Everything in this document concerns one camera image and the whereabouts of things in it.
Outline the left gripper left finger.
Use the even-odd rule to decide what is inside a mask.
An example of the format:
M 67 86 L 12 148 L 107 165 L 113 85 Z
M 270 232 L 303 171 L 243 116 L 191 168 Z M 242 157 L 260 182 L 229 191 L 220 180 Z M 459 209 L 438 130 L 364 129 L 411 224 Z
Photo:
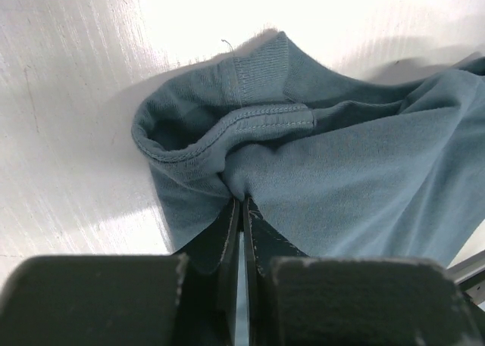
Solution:
M 3 345 L 232 345 L 239 202 L 172 255 L 38 256 L 1 293 Z

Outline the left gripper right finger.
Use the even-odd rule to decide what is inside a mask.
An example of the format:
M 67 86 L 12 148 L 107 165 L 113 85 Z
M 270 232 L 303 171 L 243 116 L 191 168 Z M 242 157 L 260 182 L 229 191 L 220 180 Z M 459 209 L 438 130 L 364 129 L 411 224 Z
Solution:
M 482 345 L 484 312 L 436 263 L 309 257 L 247 198 L 251 345 Z

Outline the blue-grey t shirt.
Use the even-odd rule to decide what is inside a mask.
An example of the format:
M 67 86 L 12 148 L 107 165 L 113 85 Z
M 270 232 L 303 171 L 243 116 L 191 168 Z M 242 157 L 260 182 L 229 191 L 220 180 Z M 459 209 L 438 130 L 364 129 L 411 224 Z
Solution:
M 483 58 L 378 86 L 279 33 L 166 81 L 139 106 L 132 136 L 176 252 L 239 202 L 236 324 L 247 328 L 247 198 L 309 257 L 445 270 L 484 219 Z

